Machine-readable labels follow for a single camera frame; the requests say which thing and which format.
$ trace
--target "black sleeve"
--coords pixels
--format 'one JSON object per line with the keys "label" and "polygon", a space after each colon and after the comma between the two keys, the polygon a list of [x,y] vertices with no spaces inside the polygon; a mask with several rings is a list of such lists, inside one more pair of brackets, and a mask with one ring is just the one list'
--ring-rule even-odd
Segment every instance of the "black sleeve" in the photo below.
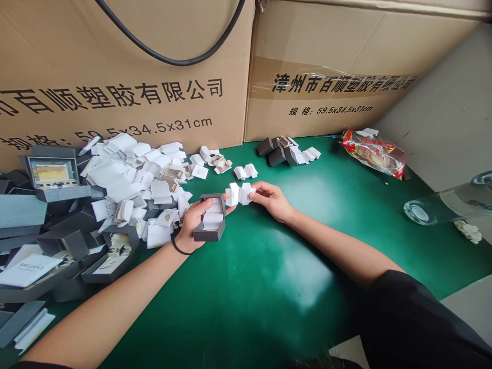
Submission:
{"label": "black sleeve", "polygon": [[408,274],[383,274],[361,308],[360,336],[372,369],[492,367],[492,348]]}
{"label": "black sleeve", "polygon": [[70,369],[68,366],[38,363],[35,361],[20,361],[10,367],[10,369]]}

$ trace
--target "snack bag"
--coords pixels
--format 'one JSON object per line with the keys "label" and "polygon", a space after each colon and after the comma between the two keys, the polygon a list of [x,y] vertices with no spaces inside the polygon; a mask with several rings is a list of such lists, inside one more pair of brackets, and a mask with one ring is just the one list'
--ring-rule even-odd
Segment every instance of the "snack bag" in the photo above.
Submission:
{"label": "snack bag", "polygon": [[392,143],[357,135],[353,130],[346,130],[340,144],[347,152],[368,167],[403,179],[405,170],[405,153]]}

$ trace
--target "hand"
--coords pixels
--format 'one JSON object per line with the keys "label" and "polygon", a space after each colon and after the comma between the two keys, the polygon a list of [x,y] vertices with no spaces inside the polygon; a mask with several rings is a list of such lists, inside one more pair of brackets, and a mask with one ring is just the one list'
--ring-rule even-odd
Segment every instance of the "hand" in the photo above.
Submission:
{"label": "hand", "polygon": [[[205,242],[196,242],[193,238],[193,231],[200,225],[201,216],[205,213],[207,209],[210,209],[211,206],[211,198],[203,202],[198,201],[194,204],[191,204],[190,208],[184,215],[181,231],[174,239],[174,241],[176,242],[176,246],[178,246],[181,251],[191,254],[193,251],[203,246]],[[231,214],[234,209],[236,209],[235,206],[227,208],[227,210],[225,211],[226,216]]]}
{"label": "hand", "polygon": [[263,205],[276,221],[292,224],[297,212],[289,204],[280,187],[263,181],[256,182],[251,187],[256,188],[256,192],[250,193],[252,201]]}

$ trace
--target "plastic bottle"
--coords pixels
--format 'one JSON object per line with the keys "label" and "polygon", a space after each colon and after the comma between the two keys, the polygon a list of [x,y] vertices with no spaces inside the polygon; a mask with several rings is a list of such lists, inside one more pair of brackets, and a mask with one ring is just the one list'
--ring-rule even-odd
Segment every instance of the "plastic bottle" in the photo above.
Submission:
{"label": "plastic bottle", "polygon": [[409,201],[403,210],[425,226],[492,215],[492,171],[475,176],[470,183]]}

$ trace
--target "green table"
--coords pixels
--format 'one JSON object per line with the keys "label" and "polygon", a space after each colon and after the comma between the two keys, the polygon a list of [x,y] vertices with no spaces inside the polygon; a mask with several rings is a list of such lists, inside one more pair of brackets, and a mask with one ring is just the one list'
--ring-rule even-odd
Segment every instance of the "green table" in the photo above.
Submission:
{"label": "green table", "polygon": [[[252,162],[256,180],[281,186],[299,211],[379,249],[438,299],[492,273],[488,243],[472,244],[452,224],[426,227],[407,219],[403,204],[431,192],[416,175],[398,181],[363,166],[327,138],[297,141],[302,149],[314,146],[321,158],[270,168],[255,143],[221,152],[234,166]],[[232,170],[210,170],[205,181],[193,179],[184,188],[196,201],[234,181]],[[154,252],[140,247],[135,265]],[[263,208],[239,205],[227,217],[222,240],[205,245],[176,272],[102,367],[281,367],[323,355],[357,334],[361,296],[330,261]],[[52,305],[53,325],[78,304]],[[14,363],[17,353],[12,346],[0,352],[0,366]]]}

